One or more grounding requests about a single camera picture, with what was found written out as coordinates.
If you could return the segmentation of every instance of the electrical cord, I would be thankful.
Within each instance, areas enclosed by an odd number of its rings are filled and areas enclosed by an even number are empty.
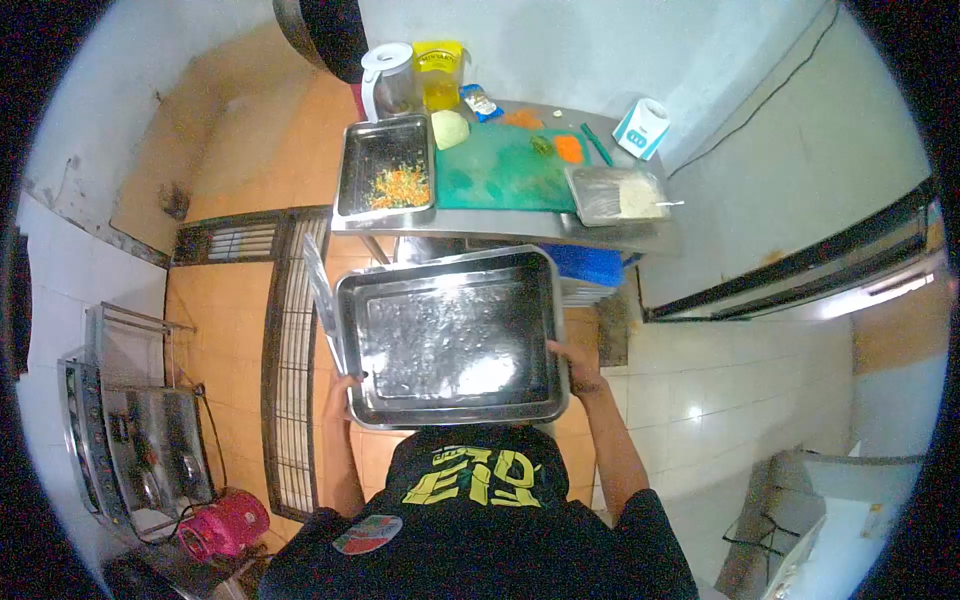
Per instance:
[[[685,169],[686,167],[690,166],[691,164],[693,164],[693,163],[696,162],[697,160],[700,160],[700,159],[703,158],[704,156],[706,156],[706,155],[710,154],[711,152],[713,152],[714,150],[716,150],[717,146],[719,146],[720,144],[722,144],[722,143],[724,143],[725,141],[727,141],[727,138],[729,138],[731,135],[733,135],[734,133],[737,133],[737,132],[739,132],[740,130],[742,130],[743,128],[747,127],[747,124],[750,123],[751,120],[753,120],[753,118],[754,118],[754,116],[757,114],[757,112],[758,112],[761,108],[763,108],[763,106],[764,106],[765,104],[767,104],[768,102],[770,102],[770,99],[773,98],[774,95],[777,94],[777,92],[779,92],[785,85],[787,85],[787,84],[790,82],[791,79],[793,79],[793,76],[797,74],[797,71],[799,71],[801,68],[804,67],[805,64],[807,64],[808,62],[810,62],[810,61],[813,59],[813,55],[814,55],[814,53],[817,51],[817,48],[820,46],[820,42],[822,42],[822,41],[824,40],[824,36],[827,34],[827,32],[830,31],[830,29],[833,28],[833,25],[837,22],[837,16],[840,15],[840,3],[837,2],[835,6],[836,6],[836,8],[835,8],[834,11],[833,11],[833,18],[830,20],[830,22],[829,22],[829,24],[826,26],[826,28],[824,28],[824,30],[823,30],[823,31],[820,33],[820,35],[817,37],[817,41],[814,42],[813,48],[810,49],[810,54],[808,54],[808,55],[806,56],[806,58],[803,59],[803,60],[800,62],[800,64],[798,64],[796,67],[794,67],[794,69],[793,69],[792,71],[790,71],[790,74],[786,76],[786,79],[783,80],[783,81],[780,83],[780,85],[778,85],[777,87],[775,87],[774,90],[773,90],[772,92],[770,92],[770,95],[763,99],[763,102],[761,102],[760,104],[756,105],[756,108],[754,108],[754,111],[750,113],[750,116],[748,116],[747,119],[746,119],[743,123],[741,123],[741,124],[738,125],[736,128],[734,128],[733,130],[731,130],[730,132],[728,132],[726,135],[724,135],[723,137],[721,137],[721,138],[717,141],[717,143],[715,143],[715,144],[713,144],[712,146],[710,146],[710,149],[709,149],[709,150],[707,150],[707,151],[704,152],[703,154],[697,156],[696,158],[693,158],[693,159],[685,162],[685,163],[682,164],[681,166],[677,167],[677,169],[676,169],[673,173],[671,173],[669,177],[667,177],[668,180],[673,179],[673,176],[675,176],[675,175],[677,175],[678,173],[680,173],[683,169]]]
[[[220,445],[220,436],[217,435],[217,423],[213,420],[213,412],[210,411],[210,402],[206,399],[206,387],[203,383],[198,383],[193,388],[193,396],[204,401],[206,415],[210,418],[210,429],[213,431],[213,440],[217,443],[217,454],[220,455],[220,471],[224,474],[224,488],[227,487],[227,463],[224,461],[224,449]]]
[[[212,500],[208,501],[208,502],[198,502],[198,503],[196,503],[196,504],[188,504],[188,505],[186,505],[185,507],[183,507],[183,510],[180,511],[180,516],[177,517],[176,522],[174,522],[174,530],[173,530],[172,532],[170,532],[169,535],[164,536],[163,538],[160,538],[159,540],[144,540],[143,538],[140,537],[140,533],[139,533],[138,531],[136,531],[136,526],[133,525],[132,522],[131,522],[130,526],[133,528],[133,533],[136,535],[136,537],[137,537],[138,540],[142,541],[143,543],[145,543],[145,544],[147,544],[147,545],[151,545],[151,546],[162,546],[162,545],[164,545],[164,544],[169,543],[173,538],[175,538],[175,537],[177,536],[177,530],[180,528],[180,524],[183,523],[183,519],[186,517],[186,512],[187,512],[187,511],[189,511],[190,509],[199,508],[199,507],[201,507],[201,506],[208,506],[208,505],[210,505],[210,504],[213,504],[213,503],[216,502],[217,500],[218,500],[218,498],[217,498],[216,496],[214,496],[214,498],[213,498]]]

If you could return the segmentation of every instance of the yellow oil package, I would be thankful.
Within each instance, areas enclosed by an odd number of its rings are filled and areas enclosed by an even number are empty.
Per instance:
[[[459,41],[415,41],[414,65],[427,110],[451,110],[460,104],[464,47]]]

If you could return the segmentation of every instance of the hand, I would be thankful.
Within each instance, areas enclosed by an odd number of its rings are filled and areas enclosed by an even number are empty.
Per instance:
[[[337,376],[330,384],[330,391],[326,395],[326,404],[321,419],[324,424],[338,424],[343,420],[350,420],[350,411],[347,408],[347,389],[363,381],[363,377],[353,375]]]
[[[566,359],[570,367],[570,391],[575,395],[591,394],[607,388],[607,380],[593,366],[581,348],[560,344],[553,340],[547,340],[546,347]]]

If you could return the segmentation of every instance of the green cutting board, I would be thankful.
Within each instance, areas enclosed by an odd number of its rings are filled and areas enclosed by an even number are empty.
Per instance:
[[[584,153],[582,164],[590,164],[587,141],[579,133],[471,123],[466,141],[437,151],[437,208],[576,212],[564,175],[569,163],[556,154],[534,152],[533,135],[551,142],[555,135],[575,135]]]

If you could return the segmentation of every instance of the person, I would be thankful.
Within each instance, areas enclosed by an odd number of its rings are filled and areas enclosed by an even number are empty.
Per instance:
[[[427,427],[396,447],[364,504],[337,380],[324,408],[324,505],[271,561],[262,600],[696,598],[697,588],[607,381],[578,348],[570,367],[612,528],[580,501],[556,442],[531,425]]]

